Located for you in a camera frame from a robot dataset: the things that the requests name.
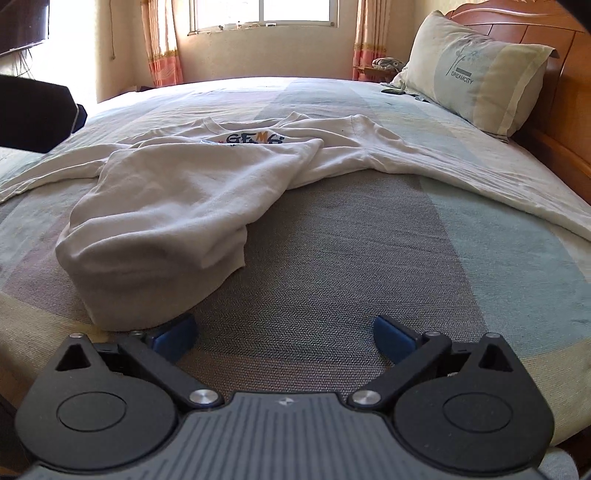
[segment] wooden headboard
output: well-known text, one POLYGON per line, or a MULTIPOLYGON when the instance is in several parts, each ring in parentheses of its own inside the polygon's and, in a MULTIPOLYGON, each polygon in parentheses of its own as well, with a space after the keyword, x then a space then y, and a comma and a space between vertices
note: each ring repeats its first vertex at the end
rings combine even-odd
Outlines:
POLYGON ((555 0, 489 0, 446 16, 496 40, 558 51, 559 59, 548 60, 534 111, 513 139, 591 204, 591 35, 555 0))

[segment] pillowcase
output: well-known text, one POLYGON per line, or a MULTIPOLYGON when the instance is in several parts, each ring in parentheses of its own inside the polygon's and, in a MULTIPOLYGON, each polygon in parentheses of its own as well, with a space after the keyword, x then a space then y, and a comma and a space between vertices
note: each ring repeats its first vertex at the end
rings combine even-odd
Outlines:
POLYGON ((410 60, 392 83, 506 139, 534 109, 553 52, 545 45, 493 40, 434 11, 419 28, 410 60))

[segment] metal pin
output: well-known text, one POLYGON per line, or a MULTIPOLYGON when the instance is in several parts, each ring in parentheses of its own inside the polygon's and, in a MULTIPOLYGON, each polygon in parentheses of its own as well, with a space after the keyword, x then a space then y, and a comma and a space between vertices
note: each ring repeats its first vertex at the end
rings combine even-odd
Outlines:
POLYGON ((382 400, 382 396, 373 390, 357 390, 352 398, 358 405, 375 405, 382 400))
POLYGON ((219 397, 220 396, 217 392, 209 390, 208 388, 201 388, 191 392, 189 400, 197 405, 211 405, 212 403, 217 402, 219 397))

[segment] bedsheet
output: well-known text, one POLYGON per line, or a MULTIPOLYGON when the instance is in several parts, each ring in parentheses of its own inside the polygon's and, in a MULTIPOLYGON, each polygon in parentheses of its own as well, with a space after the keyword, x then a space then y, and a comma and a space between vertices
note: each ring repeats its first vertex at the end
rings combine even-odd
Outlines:
MULTIPOLYGON (((243 122, 293 111, 362 114, 475 166, 510 158, 514 174, 545 168, 442 108, 380 88, 269 78, 130 93, 105 102, 48 156, 0 155, 0 182, 72 148, 201 116, 243 122)), ((567 188, 546 174, 549 188, 567 188)), ((0 205, 0 362, 15 379, 15 401, 65 335, 108 337, 90 323, 54 254, 70 210, 95 183, 48 184, 0 205)), ((387 367, 371 320, 389 314, 457 340, 502 333, 553 409, 554 442, 591 423, 591 247, 581 237, 432 179, 374 171, 287 192, 248 236, 247 268, 193 309, 200 340, 179 362, 221 392, 346 394, 387 367)))

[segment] orange curtain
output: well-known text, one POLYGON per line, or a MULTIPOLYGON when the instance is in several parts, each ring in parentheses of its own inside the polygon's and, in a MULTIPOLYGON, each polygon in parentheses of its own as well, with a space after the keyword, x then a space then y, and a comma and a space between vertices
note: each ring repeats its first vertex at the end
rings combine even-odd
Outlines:
POLYGON ((154 86, 182 83, 172 0, 142 0, 142 21, 154 86))
POLYGON ((371 67, 372 60, 386 56, 390 6, 391 0, 359 0, 353 49, 353 80, 368 81, 355 67, 371 67))

